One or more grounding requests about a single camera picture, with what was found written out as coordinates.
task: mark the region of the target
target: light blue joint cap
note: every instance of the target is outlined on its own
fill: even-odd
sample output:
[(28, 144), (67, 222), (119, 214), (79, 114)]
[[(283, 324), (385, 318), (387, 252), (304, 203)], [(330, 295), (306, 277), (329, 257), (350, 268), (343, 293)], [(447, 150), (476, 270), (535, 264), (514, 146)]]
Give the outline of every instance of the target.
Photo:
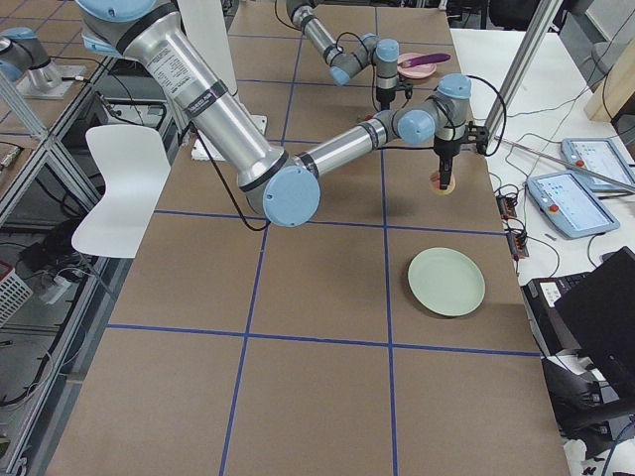
[(82, 35), (83, 37), (83, 45), (84, 47), (98, 55), (105, 55), (107, 57), (115, 57), (115, 58), (123, 58), (121, 54), (110, 44), (101, 42), (99, 40), (94, 39), (93, 37), (88, 37), (86, 35)]
[(338, 86), (343, 86), (348, 81), (350, 81), (350, 76), (346, 71), (344, 71), (341, 67), (332, 66), (330, 69), (330, 77), (333, 78), (335, 84)]
[(472, 92), (472, 82), (469, 77), (457, 72), (448, 74), (439, 81), (437, 91), (452, 99), (469, 99)]
[(4, 75), (7, 76), (7, 79), (9, 79), (11, 82), (17, 81), (22, 76), (22, 72), (19, 69), (17, 69), (9, 62), (5, 62), (2, 60), (0, 60), (0, 71), (2, 71)]
[(7, 37), (9, 40), (35, 40), (38, 36), (27, 27), (15, 27), (9, 28), (0, 33), (3, 37)]
[(105, 22), (132, 22), (150, 13), (155, 0), (76, 0), (83, 10)]
[(382, 61), (393, 62), (399, 59), (399, 43), (387, 38), (377, 44), (375, 55)]
[(285, 167), (265, 187), (265, 215), (276, 225), (288, 228), (302, 225), (314, 216), (318, 205), (318, 179), (305, 168)]
[(428, 112), (421, 109), (409, 111), (397, 123), (399, 137), (411, 146), (416, 146), (435, 135), (437, 124)]

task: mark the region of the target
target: round plate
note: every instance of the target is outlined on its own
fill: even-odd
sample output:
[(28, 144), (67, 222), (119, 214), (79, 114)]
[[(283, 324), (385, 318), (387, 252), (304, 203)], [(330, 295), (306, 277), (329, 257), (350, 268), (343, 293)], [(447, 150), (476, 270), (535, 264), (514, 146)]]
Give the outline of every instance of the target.
[(430, 248), (411, 262), (408, 283), (421, 304), (441, 315), (465, 315), (483, 302), (485, 280), (472, 260), (449, 248)]
[[(397, 63), (420, 56), (421, 53), (403, 53), (402, 55), (399, 55)], [(432, 64), (420, 64), (419, 66), (413, 67), (397, 66), (397, 70), (404, 77), (410, 77), (411, 79), (423, 79), (424, 77), (428, 77), (431, 74), (435, 73), (435, 71), (437, 70), (437, 64), (433, 62)]]

